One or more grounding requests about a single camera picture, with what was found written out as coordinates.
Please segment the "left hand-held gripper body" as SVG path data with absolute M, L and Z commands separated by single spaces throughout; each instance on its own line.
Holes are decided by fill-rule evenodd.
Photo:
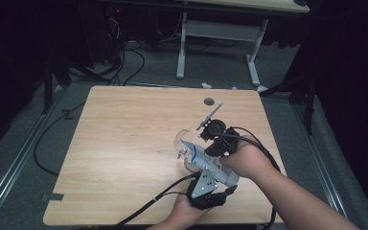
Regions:
M 199 210 L 222 206 L 226 202 L 227 193 L 215 193 L 217 188 L 216 180 L 208 171 L 197 172 L 186 196 L 190 204 Z

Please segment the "clear glass jar with lid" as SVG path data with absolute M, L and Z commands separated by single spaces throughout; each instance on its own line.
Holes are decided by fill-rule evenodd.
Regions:
M 173 141 L 177 158 L 183 160 L 185 174 L 202 172 L 204 148 L 193 142 L 193 133 L 188 129 L 180 130 Z

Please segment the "person's left hand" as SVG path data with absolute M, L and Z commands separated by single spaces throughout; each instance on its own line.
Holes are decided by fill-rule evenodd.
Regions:
M 189 228 L 195 225 L 208 212 L 209 209 L 199 210 L 193 207 L 185 195 L 178 195 L 170 214 L 164 221 L 186 224 Z

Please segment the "black metal stand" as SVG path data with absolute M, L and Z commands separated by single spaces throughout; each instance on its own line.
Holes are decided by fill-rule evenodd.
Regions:
M 317 77 L 315 75 L 294 77 L 260 92 L 260 96 L 267 97 L 276 92 L 289 92 L 288 101 L 291 104 L 305 105 L 303 127 L 309 135 L 312 135 L 311 123 L 316 84 Z
M 44 62 L 44 107 L 43 114 L 49 112 L 53 103 L 53 79 L 57 80 L 60 86 L 68 87 L 71 84 L 71 78 L 68 74 L 67 59 L 62 56 L 51 54 Z

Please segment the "grey tape strip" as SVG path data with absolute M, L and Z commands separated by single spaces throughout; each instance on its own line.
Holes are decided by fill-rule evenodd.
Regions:
M 63 200 L 63 194 L 56 194 L 56 193 L 45 193 L 41 196 L 42 201 L 62 201 Z

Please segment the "white-framed wooden desk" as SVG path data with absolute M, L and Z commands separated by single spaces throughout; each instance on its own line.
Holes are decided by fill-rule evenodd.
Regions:
M 302 7 L 293 0 L 178 0 L 183 7 L 223 7 L 225 10 L 234 8 L 235 10 L 256 10 L 262 12 L 291 13 L 292 15 L 310 12 L 308 5 Z M 233 41 L 252 42 L 254 47 L 245 56 L 250 79 L 258 92 L 262 92 L 267 87 L 261 85 L 256 69 L 256 56 L 265 36 L 265 31 L 269 22 L 267 17 L 259 19 L 257 23 L 235 23 L 218 22 L 216 19 L 189 19 L 186 12 L 181 17 L 180 50 L 178 54 L 176 77 L 183 79 L 185 76 L 186 64 L 186 40 L 188 36 L 206 37 L 216 39 L 226 39 Z

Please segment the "black computer with red light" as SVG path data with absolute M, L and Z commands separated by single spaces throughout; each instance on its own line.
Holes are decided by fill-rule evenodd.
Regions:
M 126 21 L 124 19 L 123 11 L 117 7 L 105 7 L 105 21 L 106 21 L 106 33 L 110 39 L 110 44 L 114 45 L 118 42 L 121 36 L 124 34 L 124 27 Z

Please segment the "white and blue milk carton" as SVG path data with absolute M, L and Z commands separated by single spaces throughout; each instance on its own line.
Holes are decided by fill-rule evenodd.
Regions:
M 239 182 L 240 177 L 231 168 L 221 165 L 218 157 L 209 156 L 205 151 L 201 165 L 204 171 L 209 171 L 217 182 L 227 187 L 237 185 Z

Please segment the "person's right hand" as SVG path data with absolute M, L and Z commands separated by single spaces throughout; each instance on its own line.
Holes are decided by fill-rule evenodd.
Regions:
M 237 175 L 254 182 L 269 179 L 277 173 L 264 154 L 245 141 L 239 141 L 236 152 L 221 157 L 220 163 L 231 168 Z

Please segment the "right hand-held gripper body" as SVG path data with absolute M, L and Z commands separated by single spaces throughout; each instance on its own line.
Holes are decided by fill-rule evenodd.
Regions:
M 212 140 L 212 144 L 224 145 L 227 147 L 226 153 L 232 154 L 237 150 L 238 138 L 240 135 L 232 127 L 226 127 L 226 124 L 223 121 L 219 119 L 212 119 L 215 113 L 222 106 L 223 103 L 218 103 L 218 106 L 200 123 L 196 129 L 200 130 L 203 128 L 200 133 L 200 138 L 202 140 Z

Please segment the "metal floor rail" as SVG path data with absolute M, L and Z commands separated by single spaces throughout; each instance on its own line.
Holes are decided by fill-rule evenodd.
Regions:
M 312 135 L 309 134 L 308 130 L 305 127 L 303 109 L 299 105 L 295 105 L 295 104 L 292 104 L 291 108 L 292 108 L 294 115 L 296 116 L 299 127 L 302 129 L 302 132 L 310 148 L 310 156 L 312 158 L 315 171 L 317 173 L 318 179 L 321 183 L 321 186 L 323 188 L 323 191 L 325 193 L 328 203 L 338 213 L 340 213 L 345 218 L 347 218 L 348 214 L 343 205 L 341 196 L 335 187 L 335 184 L 331 178 L 330 173 L 328 172 L 326 168 L 325 162 L 323 161 L 319 148 L 316 145 Z
M 15 117 L 0 141 L 0 207 L 27 163 L 32 147 L 67 90 L 56 86 L 52 101 L 44 107 L 45 92 L 39 87 L 32 101 Z

